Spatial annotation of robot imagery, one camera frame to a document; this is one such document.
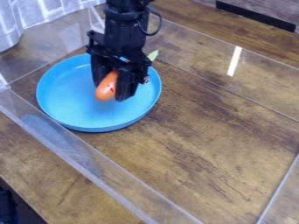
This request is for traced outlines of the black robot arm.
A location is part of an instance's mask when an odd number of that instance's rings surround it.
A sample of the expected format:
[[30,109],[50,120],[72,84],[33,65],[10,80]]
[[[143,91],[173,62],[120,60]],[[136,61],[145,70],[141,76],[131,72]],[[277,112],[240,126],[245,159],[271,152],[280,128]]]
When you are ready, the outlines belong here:
[[145,5],[147,2],[139,0],[106,0],[104,33],[88,31],[86,53],[90,55],[93,84],[97,85],[116,69],[115,98],[119,102],[135,95],[152,65],[143,52],[149,17]]

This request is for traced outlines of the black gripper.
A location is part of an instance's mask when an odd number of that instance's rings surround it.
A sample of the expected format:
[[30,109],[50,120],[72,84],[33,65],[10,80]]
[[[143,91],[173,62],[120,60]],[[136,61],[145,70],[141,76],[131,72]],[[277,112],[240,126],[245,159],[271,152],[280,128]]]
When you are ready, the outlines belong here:
[[143,52],[149,11],[145,7],[105,7],[104,15],[104,31],[88,31],[92,80],[97,87],[116,69],[116,100],[121,102],[135,95],[152,64]]

